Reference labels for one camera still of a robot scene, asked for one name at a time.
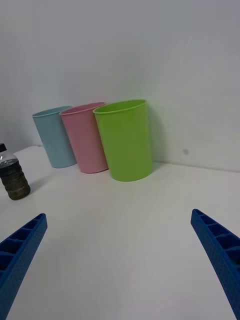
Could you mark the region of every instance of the white table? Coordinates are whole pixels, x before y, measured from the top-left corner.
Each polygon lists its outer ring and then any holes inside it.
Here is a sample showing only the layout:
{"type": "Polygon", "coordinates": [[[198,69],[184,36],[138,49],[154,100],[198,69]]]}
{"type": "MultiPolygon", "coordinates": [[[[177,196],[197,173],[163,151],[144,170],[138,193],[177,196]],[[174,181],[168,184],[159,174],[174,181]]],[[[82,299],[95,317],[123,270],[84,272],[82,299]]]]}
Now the white table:
{"type": "Polygon", "coordinates": [[[8,320],[234,320],[190,225],[198,208],[240,235],[240,174],[156,164],[119,182],[17,153],[32,194],[0,187],[0,241],[44,212],[48,229],[8,320]]]}

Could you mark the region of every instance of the plastic bottle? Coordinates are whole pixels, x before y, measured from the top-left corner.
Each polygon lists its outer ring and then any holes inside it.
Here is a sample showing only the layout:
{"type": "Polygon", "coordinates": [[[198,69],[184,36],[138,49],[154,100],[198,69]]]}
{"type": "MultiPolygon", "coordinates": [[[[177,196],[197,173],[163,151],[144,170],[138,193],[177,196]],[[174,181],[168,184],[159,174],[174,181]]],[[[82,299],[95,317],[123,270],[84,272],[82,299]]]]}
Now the plastic bottle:
{"type": "Polygon", "coordinates": [[[31,189],[18,158],[0,143],[0,178],[9,198],[18,200],[29,195],[31,189]]]}

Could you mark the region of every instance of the plastic cup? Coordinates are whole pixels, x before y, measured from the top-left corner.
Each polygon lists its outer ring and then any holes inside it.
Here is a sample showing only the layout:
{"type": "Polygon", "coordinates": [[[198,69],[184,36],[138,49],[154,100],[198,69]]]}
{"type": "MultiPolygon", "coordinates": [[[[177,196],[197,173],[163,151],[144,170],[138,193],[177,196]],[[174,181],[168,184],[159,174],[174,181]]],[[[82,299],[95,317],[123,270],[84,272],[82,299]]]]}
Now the plastic cup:
{"type": "Polygon", "coordinates": [[[90,103],[60,113],[79,168],[86,174],[108,169],[93,114],[93,109],[104,105],[104,102],[90,103]]]}
{"type": "Polygon", "coordinates": [[[134,181],[152,173],[146,101],[107,104],[93,113],[113,179],[134,181]]]}
{"type": "Polygon", "coordinates": [[[35,113],[32,117],[53,168],[77,163],[60,112],[71,106],[60,106],[35,113]]]}

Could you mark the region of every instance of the pink cup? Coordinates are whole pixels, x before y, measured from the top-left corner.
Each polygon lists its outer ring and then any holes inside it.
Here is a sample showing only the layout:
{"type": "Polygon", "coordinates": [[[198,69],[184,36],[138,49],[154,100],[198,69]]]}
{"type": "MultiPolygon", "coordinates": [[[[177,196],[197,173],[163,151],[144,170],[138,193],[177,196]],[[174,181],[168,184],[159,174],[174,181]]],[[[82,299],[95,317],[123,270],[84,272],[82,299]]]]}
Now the pink cup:
{"type": "Polygon", "coordinates": [[[93,109],[104,105],[104,102],[90,103],[60,113],[79,168],[86,174],[108,169],[93,113],[93,109]]]}

